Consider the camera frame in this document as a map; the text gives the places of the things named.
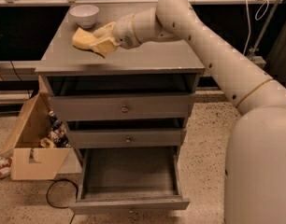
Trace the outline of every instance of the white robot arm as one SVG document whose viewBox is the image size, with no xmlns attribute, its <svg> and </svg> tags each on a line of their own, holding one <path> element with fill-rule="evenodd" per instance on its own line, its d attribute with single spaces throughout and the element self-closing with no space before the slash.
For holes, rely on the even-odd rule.
<svg viewBox="0 0 286 224">
<path fill-rule="evenodd" d="M 131 49 L 184 39 L 242 114 L 227 148 L 226 224 L 286 224 L 286 89 L 202 23 L 187 0 L 116 22 L 113 35 Z"/>
</svg>

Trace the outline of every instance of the white cable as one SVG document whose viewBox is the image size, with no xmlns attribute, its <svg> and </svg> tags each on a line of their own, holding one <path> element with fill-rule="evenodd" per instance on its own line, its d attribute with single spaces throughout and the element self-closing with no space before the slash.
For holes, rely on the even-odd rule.
<svg viewBox="0 0 286 224">
<path fill-rule="evenodd" d="M 258 17 L 258 13 L 259 13 L 260 10 L 263 8 L 263 6 L 265 5 L 265 3 L 266 3 L 265 11 L 264 11 L 264 13 L 262 14 L 262 16 Z M 268 10 L 269 5 L 270 5 L 269 0 L 265 0 L 265 1 L 262 3 L 262 5 L 258 8 L 258 10 L 257 10 L 257 12 L 256 12 L 256 14 L 255 14 L 255 20 L 259 21 L 259 20 L 265 15 L 266 11 Z"/>
<path fill-rule="evenodd" d="M 249 44 L 249 40 L 250 40 L 250 36 L 251 36 L 251 24 L 250 24 L 250 14 L 249 14 L 248 0 L 245 0 L 245 2 L 246 2 L 246 11 L 247 11 L 247 20 L 248 20 L 249 33 L 248 33 L 248 38 L 247 38 L 247 41 L 246 41 L 246 44 L 245 44 L 243 55 L 245 55 L 245 53 L 246 53 L 246 49 L 247 49 L 247 46 Z"/>
</svg>

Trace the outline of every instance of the cabinet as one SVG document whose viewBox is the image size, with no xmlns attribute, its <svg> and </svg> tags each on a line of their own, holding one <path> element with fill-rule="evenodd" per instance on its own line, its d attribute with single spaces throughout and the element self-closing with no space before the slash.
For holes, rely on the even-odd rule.
<svg viewBox="0 0 286 224">
<path fill-rule="evenodd" d="M 155 5 L 97 6 L 98 26 Z M 76 29 L 65 17 L 36 69 L 73 148 L 84 151 L 71 209 L 186 209 L 178 157 L 204 66 L 184 41 L 118 49 L 103 59 L 71 46 Z"/>
</svg>

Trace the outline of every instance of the terrazzo floor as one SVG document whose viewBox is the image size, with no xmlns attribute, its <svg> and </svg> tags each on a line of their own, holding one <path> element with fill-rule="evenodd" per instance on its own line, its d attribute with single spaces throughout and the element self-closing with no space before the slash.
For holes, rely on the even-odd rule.
<svg viewBox="0 0 286 224">
<path fill-rule="evenodd" d="M 0 146 L 11 132 L 16 116 L 0 115 Z M 77 215 L 55 209 L 46 202 L 52 181 L 0 179 L 0 224 L 222 224 L 225 151 L 239 114 L 220 96 L 197 95 L 187 135 L 179 156 L 179 175 L 184 197 L 191 203 L 185 211 L 134 212 L 132 214 Z M 76 183 L 80 175 L 57 175 Z M 68 205 L 75 199 L 69 183 L 50 190 L 50 201 Z"/>
</svg>

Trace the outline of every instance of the shoe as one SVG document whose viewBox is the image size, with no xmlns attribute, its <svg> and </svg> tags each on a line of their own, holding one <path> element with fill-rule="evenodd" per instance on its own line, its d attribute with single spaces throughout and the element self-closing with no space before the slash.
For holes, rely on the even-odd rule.
<svg viewBox="0 0 286 224">
<path fill-rule="evenodd" d="M 12 158 L 0 157 L 0 178 L 10 175 Z"/>
</svg>

